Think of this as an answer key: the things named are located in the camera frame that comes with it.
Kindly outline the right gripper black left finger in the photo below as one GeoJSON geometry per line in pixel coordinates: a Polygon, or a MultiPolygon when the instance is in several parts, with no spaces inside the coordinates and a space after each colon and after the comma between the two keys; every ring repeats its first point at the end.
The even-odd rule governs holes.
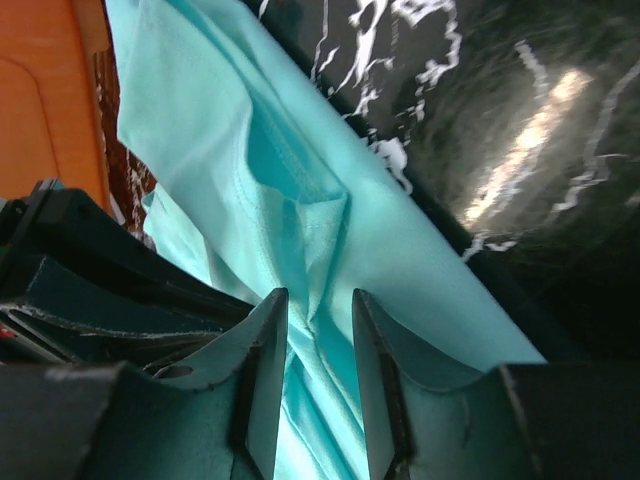
{"type": "Polygon", "coordinates": [[[270,479],[288,293],[157,376],[125,363],[1,370],[5,479],[270,479]]]}

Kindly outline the teal t shirt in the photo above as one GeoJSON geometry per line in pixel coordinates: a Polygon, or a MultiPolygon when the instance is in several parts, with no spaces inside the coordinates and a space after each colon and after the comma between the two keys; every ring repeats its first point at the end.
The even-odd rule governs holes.
{"type": "Polygon", "coordinates": [[[155,177],[157,251],[246,301],[289,292],[275,475],[368,475],[352,295],[486,371],[541,354],[238,1],[107,3],[117,136],[155,177]]]}

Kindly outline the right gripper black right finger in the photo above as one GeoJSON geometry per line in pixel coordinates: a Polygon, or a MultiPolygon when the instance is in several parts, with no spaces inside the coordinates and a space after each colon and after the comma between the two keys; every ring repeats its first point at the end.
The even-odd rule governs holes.
{"type": "Polygon", "coordinates": [[[356,290],[353,340],[374,479],[635,479],[639,366],[506,364],[481,373],[356,290]]]}

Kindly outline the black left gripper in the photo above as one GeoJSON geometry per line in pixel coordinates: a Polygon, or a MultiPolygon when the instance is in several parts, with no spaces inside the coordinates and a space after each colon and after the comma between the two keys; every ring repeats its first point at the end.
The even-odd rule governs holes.
{"type": "Polygon", "coordinates": [[[1,361],[170,365],[250,313],[56,180],[1,202],[1,361]]]}

